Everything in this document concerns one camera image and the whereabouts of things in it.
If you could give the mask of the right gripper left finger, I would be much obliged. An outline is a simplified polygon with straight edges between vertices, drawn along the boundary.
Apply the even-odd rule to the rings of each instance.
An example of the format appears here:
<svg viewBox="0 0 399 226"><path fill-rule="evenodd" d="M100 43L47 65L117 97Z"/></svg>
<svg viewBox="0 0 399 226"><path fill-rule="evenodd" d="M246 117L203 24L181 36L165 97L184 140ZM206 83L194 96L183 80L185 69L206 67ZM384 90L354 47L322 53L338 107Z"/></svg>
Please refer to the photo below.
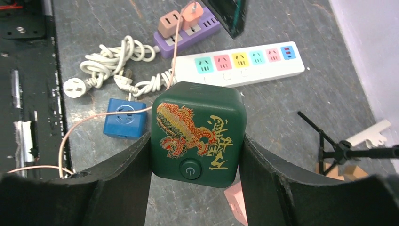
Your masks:
<svg viewBox="0 0 399 226"><path fill-rule="evenodd" d="M149 196L150 134L66 179L0 176L3 226L143 226Z"/></svg>

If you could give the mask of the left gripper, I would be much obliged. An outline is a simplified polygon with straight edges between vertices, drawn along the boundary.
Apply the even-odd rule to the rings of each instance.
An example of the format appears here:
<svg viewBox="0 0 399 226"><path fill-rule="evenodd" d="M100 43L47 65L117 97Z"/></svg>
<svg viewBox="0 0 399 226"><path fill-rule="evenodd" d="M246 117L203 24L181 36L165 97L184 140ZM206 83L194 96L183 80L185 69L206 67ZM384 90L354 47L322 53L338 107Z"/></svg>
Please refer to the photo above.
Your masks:
<svg viewBox="0 0 399 226"><path fill-rule="evenodd" d="M248 0L202 0L202 3L216 16L232 39L244 32Z"/></svg>

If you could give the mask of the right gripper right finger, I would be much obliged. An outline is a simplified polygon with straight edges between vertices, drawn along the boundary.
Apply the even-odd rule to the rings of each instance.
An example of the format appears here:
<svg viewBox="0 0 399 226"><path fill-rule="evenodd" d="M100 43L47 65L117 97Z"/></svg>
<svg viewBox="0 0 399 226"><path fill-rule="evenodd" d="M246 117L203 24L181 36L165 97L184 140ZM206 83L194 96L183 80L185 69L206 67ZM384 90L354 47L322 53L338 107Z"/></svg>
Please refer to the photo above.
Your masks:
<svg viewBox="0 0 399 226"><path fill-rule="evenodd" d="M396 226L398 175L345 182L296 166L245 136L239 172L250 226Z"/></svg>

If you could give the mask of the pink cube socket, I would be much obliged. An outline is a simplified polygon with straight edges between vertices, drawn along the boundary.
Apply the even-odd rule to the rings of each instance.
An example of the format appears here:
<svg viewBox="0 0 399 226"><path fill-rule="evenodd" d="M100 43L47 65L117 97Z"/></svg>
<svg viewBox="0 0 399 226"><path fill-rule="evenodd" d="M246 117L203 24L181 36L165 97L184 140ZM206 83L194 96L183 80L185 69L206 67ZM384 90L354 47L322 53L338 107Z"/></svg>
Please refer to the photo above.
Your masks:
<svg viewBox="0 0 399 226"><path fill-rule="evenodd" d="M235 218L240 223L247 226L248 222L241 182L238 182L224 190L224 195Z"/></svg>

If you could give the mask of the white multicolour power strip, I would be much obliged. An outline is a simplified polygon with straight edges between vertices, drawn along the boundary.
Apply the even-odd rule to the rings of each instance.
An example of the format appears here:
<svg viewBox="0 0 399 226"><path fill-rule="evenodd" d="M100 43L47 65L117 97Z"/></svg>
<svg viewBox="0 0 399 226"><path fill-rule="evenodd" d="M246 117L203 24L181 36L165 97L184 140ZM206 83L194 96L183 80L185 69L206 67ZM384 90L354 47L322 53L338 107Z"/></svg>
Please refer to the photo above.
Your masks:
<svg viewBox="0 0 399 226"><path fill-rule="evenodd" d="M177 82L239 87L296 76L305 71L293 41L178 56Z"/></svg>

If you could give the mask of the brown charger plug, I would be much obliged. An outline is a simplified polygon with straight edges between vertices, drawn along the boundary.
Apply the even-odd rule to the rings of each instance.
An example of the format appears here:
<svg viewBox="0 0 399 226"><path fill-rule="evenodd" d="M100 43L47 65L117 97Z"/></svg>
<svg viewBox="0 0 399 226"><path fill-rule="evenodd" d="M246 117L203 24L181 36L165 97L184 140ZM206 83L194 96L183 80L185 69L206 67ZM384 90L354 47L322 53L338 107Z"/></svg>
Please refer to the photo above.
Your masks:
<svg viewBox="0 0 399 226"><path fill-rule="evenodd" d="M159 19L158 33L163 39L168 39L176 33L176 28L180 29L183 23L182 19L179 19L180 13L177 10L173 10Z"/></svg>

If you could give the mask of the blue cube socket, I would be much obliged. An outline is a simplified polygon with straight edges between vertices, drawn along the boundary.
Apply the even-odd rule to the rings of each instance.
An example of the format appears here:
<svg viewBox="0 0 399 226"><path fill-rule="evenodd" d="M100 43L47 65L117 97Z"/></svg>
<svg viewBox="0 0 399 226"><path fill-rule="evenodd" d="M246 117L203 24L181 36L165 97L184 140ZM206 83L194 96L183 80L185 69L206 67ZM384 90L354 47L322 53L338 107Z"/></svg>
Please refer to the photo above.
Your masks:
<svg viewBox="0 0 399 226"><path fill-rule="evenodd" d="M131 113L131 111L145 108L147 105L143 102L111 98L107 112L117 112L117 114L106 116L103 134L112 138L139 139L144 133L147 112Z"/></svg>

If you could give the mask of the purple USB power strip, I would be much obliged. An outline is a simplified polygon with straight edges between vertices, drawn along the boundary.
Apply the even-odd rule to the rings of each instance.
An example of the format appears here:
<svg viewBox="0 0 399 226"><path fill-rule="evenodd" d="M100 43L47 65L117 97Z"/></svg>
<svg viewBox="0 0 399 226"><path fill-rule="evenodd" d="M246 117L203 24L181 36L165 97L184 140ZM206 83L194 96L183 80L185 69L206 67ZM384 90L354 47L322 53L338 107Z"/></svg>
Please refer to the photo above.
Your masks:
<svg viewBox="0 0 399 226"><path fill-rule="evenodd" d="M177 41L177 51L180 52L221 30L222 25L213 13L207 7L203 10L204 13L198 24L188 30L180 30L177 38L173 35L164 39L159 32L153 34L154 44L163 58L173 57L175 41Z"/></svg>

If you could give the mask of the dark green cube socket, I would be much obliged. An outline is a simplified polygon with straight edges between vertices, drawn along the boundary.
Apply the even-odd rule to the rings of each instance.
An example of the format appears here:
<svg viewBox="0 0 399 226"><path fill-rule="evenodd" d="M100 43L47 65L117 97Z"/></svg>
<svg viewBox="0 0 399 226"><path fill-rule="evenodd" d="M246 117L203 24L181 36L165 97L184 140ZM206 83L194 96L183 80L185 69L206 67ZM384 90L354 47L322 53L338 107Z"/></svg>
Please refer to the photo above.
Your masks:
<svg viewBox="0 0 399 226"><path fill-rule="evenodd" d="M152 104L151 170L161 178L229 187L236 177L246 125L238 90L178 82Z"/></svg>

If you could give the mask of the pink charger plug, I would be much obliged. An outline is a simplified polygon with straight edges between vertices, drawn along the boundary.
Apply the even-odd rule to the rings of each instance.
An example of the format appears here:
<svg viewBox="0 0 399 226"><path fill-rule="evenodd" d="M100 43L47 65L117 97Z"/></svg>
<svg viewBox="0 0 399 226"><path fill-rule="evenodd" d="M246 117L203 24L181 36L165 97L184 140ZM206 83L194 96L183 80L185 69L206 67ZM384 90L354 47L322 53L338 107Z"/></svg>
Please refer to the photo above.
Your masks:
<svg viewBox="0 0 399 226"><path fill-rule="evenodd" d="M189 3L181 13L183 19L181 29L188 30L189 28L196 26L203 13L204 9L198 2L192 1Z"/></svg>

